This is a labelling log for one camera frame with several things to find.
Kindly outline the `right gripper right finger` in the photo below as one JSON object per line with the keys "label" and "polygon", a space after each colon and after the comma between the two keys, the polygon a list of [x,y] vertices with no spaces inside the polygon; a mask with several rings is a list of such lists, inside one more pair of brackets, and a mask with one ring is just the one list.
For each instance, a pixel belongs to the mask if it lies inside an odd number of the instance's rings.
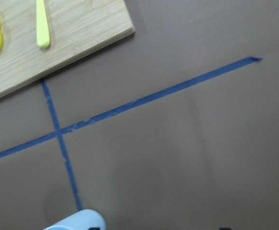
{"label": "right gripper right finger", "polygon": [[230,227],[220,227],[220,230],[232,230]]}

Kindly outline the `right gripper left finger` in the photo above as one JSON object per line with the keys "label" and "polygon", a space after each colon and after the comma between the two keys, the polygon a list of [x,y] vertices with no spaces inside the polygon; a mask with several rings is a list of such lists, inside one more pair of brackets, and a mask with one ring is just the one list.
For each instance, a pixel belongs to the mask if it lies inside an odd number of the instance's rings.
{"label": "right gripper left finger", "polygon": [[99,227],[89,228],[89,230],[100,230]]}

